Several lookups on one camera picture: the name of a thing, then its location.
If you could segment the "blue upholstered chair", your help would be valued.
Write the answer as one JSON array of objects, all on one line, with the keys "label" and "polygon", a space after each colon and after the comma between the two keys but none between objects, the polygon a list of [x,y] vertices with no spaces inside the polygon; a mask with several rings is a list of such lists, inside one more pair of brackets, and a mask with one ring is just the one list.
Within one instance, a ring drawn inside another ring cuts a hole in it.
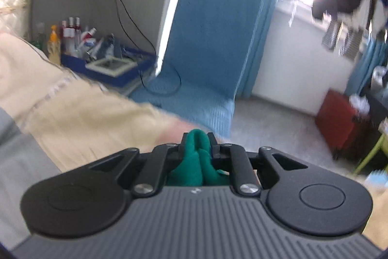
[{"label": "blue upholstered chair", "polygon": [[228,138],[262,0],[178,0],[160,73],[131,98]]}]

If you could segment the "orange capped bottle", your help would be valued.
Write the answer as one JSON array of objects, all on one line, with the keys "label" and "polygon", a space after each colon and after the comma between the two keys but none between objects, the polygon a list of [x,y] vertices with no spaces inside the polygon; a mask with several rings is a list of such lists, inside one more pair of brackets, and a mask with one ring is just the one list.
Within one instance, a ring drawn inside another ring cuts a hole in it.
[{"label": "orange capped bottle", "polygon": [[51,26],[51,33],[49,36],[49,41],[47,42],[47,50],[49,60],[56,65],[60,65],[60,39],[57,35],[56,25]]}]

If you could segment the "patchwork pastel quilt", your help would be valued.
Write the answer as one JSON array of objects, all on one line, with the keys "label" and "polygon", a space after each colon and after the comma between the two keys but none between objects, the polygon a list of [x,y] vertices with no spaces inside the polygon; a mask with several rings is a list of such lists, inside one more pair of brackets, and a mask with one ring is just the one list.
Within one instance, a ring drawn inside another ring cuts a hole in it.
[{"label": "patchwork pastel quilt", "polygon": [[1,243],[26,239],[20,212],[31,185],[135,147],[178,143],[193,124],[136,103],[51,63],[37,48],[1,34]]}]

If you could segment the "dark red wooden box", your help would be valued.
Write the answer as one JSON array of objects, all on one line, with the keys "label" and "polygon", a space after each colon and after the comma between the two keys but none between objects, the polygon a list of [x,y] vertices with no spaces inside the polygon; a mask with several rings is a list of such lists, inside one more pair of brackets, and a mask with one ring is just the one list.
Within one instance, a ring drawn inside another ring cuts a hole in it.
[{"label": "dark red wooden box", "polygon": [[329,89],[315,117],[332,159],[354,158],[370,124],[370,116],[354,109],[344,94]]}]

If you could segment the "blue storage tray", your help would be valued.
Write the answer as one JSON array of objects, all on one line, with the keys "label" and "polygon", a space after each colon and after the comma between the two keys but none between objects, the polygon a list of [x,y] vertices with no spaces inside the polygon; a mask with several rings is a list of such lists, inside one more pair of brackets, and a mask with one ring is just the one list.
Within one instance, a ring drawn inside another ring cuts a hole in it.
[{"label": "blue storage tray", "polygon": [[123,45],[120,48],[122,58],[109,56],[88,62],[86,59],[62,54],[61,62],[64,67],[79,75],[109,86],[123,88],[140,74],[151,70],[156,62],[156,56]]}]

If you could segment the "red white cosmetic bottle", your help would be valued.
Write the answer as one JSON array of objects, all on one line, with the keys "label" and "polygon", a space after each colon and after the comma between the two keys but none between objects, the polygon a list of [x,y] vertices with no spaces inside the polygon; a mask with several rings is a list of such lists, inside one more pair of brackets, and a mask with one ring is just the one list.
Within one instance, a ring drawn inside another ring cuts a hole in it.
[{"label": "red white cosmetic bottle", "polygon": [[66,26],[63,27],[63,42],[65,53],[74,56],[76,52],[74,18],[69,17]]}]

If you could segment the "white framed picture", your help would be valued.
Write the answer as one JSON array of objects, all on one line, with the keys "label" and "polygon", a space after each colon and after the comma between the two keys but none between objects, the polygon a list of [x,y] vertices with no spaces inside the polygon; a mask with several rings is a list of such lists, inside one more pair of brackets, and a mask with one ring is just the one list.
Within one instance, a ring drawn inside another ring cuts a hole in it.
[{"label": "white framed picture", "polygon": [[137,66],[138,63],[130,58],[107,57],[86,64],[86,69],[110,77],[118,77]]}]

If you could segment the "green hooded sweatshirt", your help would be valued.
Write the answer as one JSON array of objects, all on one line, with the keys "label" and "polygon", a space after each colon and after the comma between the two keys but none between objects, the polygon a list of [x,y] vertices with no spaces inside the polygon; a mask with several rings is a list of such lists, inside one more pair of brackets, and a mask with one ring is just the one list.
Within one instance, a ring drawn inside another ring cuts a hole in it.
[{"label": "green hooded sweatshirt", "polygon": [[183,160],[167,177],[168,186],[228,186],[229,176],[212,165],[210,139],[200,129],[187,134]]}]

